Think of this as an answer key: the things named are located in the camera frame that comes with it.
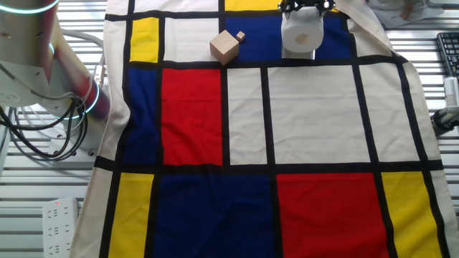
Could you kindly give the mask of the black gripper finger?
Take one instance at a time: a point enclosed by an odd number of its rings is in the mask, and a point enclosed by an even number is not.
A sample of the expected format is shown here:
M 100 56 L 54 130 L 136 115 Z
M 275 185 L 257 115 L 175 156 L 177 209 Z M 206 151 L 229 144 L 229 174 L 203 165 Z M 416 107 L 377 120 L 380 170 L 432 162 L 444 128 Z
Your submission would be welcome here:
M 298 3 L 296 0 L 281 0 L 278 3 L 278 11 L 286 18 L 290 18 L 290 14 L 297 11 Z
M 333 10 L 335 6 L 336 2 L 334 0 L 317 0 L 315 3 L 320 16 L 324 16 L 326 12 Z

